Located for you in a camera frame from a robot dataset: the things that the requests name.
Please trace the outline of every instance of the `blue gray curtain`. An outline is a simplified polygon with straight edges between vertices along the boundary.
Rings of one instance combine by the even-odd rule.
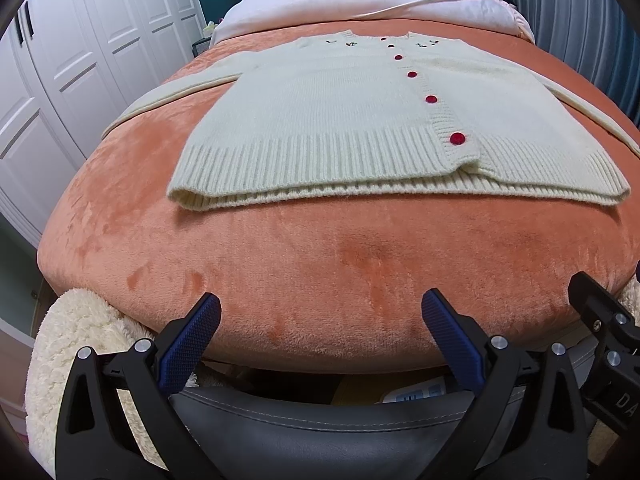
[[[536,44],[583,75],[640,126],[640,38],[615,0],[516,0]]]

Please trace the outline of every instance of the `blue gripper pad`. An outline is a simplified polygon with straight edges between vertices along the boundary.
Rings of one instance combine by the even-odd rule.
[[[167,397],[181,392],[220,325],[220,300],[204,294],[182,319],[167,324],[156,338],[158,389]]]
[[[422,320],[460,387],[479,396],[484,388],[481,348],[482,340],[488,339],[486,334],[471,318],[457,314],[437,288],[428,290],[422,297]]]

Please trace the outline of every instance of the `pink fabric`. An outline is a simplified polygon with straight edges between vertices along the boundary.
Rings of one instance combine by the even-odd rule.
[[[347,29],[460,38],[554,79],[640,139],[613,102],[555,57],[513,36],[443,23],[323,23],[252,34],[221,43],[175,77],[238,50]],[[382,373],[442,362],[420,317],[428,288],[439,288],[488,333],[528,344],[576,321],[566,297],[572,274],[585,270],[617,291],[640,259],[640,161],[571,109],[631,184],[617,207],[385,195],[183,210],[166,199],[167,183],[189,132],[228,88],[136,117],[91,155],[38,250],[56,292],[94,290],[157,331],[211,291],[223,315],[210,358],[275,370]]]

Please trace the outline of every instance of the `black door handle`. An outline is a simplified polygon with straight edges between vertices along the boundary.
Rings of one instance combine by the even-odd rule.
[[[29,35],[33,38],[33,25],[31,24],[31,13],[29,12],[29,2],[24,3],[24,14],[27,16],[27,28]]]
[[[24,43],[24,36],[22,35],[22,29],[20,28],[20,18],[18,18],[18,13],[15,13],[15,30],[18,33],[18,41],[20,41],[20,44]]]

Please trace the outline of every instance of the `white wardrobe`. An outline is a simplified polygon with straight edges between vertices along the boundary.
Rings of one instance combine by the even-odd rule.
[[[0,39],[0,212],[37,247],[100,134],[193,59],[199,0],[26,0]]]

